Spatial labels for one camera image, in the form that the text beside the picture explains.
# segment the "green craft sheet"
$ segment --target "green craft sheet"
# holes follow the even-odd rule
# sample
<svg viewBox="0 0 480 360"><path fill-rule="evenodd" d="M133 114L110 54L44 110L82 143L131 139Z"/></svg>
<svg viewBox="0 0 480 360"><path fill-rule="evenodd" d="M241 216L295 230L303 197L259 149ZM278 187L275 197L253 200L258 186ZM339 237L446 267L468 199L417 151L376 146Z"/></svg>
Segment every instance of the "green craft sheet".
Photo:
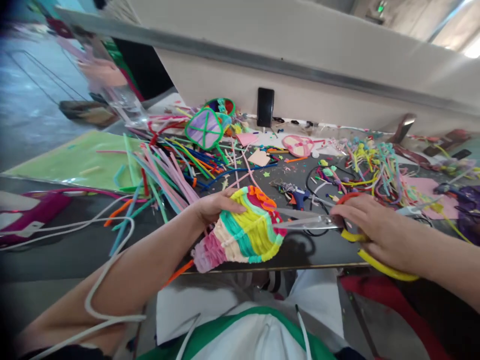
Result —
<svg viewBox="0 0 480 360"><path fill-rule="evenodd" d="M132 151L140 151L141 140L136 138L128 140ZM97 150L125 151L124 138L108 132L90 131L52 151L15 166L2 175L118 192L114 176L120 167L125 165L118 182L121 187L137 187L138 184L132 184L126 153L99 153ZM95 167L100 168L80 175L82 171ZM135 169L141 178L140 167L136 162Z"/></svg>

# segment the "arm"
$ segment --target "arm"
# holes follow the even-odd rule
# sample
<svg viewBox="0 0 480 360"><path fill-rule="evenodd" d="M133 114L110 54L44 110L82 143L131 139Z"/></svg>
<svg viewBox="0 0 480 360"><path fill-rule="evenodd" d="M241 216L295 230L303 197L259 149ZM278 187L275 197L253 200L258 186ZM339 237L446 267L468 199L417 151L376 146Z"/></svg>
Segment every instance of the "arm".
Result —
<svg viewBox="0 0 480 360"><path fill-rule="evenodd" d="M436 282L480 313L480 247L386 209L371 196L337 205L371 239L365 250L379 261Z"/></svg>
<svg viewBox="0 0 480 360"><path fill-rule="evenodd" d="M95 292L92 308L111 316L139 314L142 306L167 282L205 227L218 219L221 210L245 211L229 199L235 190L201 198L124 251ZM19 335L19 355L53 346L103 322L85 310L85 299L102 270L103 266L27 326ZM125 324L113 325L77 344L94 344L105 355L112 355L124 331Z"/></svg>

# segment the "yellow scissors handle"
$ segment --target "yellow scissors handle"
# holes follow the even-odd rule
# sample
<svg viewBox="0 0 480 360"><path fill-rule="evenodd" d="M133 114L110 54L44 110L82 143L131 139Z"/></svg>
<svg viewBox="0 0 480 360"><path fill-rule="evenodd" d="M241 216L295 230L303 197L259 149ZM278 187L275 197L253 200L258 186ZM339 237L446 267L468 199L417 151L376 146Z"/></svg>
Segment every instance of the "yellow scissors handle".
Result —
<svg viewBox="0 0 480 360"><path fill-rule="evenodd" d="M342 238L347 239L350 243L356 243L356 242L365 243L368 240L366 235L352 234L346 228L344 228L343 231L341 232L341 236ZM375 259L372 255L370 255L368 252L366 252L363 249L358 250L358 255L367 263L369 263L373 268L377 269L379 272L391 278L394 278L400 281L406 281L406 282L412 282L420 278L417 275L412 275L403 271L399 271L381 263L380 261Z"/></svg>

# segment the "table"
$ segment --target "table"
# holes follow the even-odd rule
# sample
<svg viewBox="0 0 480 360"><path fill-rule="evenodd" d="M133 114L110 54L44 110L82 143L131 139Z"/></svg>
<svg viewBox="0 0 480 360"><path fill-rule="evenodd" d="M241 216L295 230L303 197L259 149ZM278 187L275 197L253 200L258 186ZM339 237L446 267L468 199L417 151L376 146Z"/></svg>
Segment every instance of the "table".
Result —
<svg viewBox="0 0 480 360"><path fill-rule="evenodd" d="M111 125L108 132L122 134L125 131L122 122ZM263 177L262 170L254 173L258 185L271 197L279 207L287 205L287 199L280 194L276 188L270 185L274 179L281 178L287 183L294 183L305 188L305 180L309 171L314 168L320 159L309 158L289 164L280 162L278 166L267 169L270 177ZM421 169L421 177L433 177L439 183L445 182L447 177L441 173L435 173ZM235 176L229 178L233 183ZM212 191L219 191L222 188L222 181L219 180ZM241 182L242 186L251 185L246 178ZM3 190L21 194L28 191L45 191L58 189L62 186L29 180L0 178L0 186ZM318 196L325 198L327 192L337 192L332 185L324 186ZM98 212L112 202L112 199L104 195L75 197L57 218L48 224L48 227L55 227L93 218ZM314 212L323 213L320 207L313 207ZM167 207L167 215L172 218L175 213ZM163 224L158 213L146 210L135 219L135 232L127 245L131 246L150 232ZM444 224L444 221L435 221L435 227L449 235L453 231ZM78 232L63 236L54 237L33 244L28 250L0 252L0 261L4 266L4 281L37 281L84 278L108 260L108 253L115 239L110 228L105 228L101 223L95 223ZM278 254L270 261L259 264L244 264L228 262L214 269L216 272L235 271L257 271L257 270L285 270L305 268L327 268L327 267L355 267L364 266L365 262L357 255L358 245L352 244L343 239L338 231L330 230L324 236L310 237L303 232L289 233L280 248Z"/></svg>

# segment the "woven pipe cleaner craft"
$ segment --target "woven pipe cleaner craft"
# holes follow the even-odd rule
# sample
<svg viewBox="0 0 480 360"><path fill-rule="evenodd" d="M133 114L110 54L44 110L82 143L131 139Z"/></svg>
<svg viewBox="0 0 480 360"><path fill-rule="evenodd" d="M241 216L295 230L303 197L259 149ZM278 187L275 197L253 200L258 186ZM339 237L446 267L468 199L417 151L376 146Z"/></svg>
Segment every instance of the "woven pipe cleaner craft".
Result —
<svg viewBox="0 0 480 360"><path fill-rule="evenodd" d="M248 186L236 191L231 199L242 204L246 211L237 214L222 211L213 231L191 251L193 262L200 273L230 261L262 263L273 258L287 234L276 229L281 223L277 204L258 187Z"/></svg>

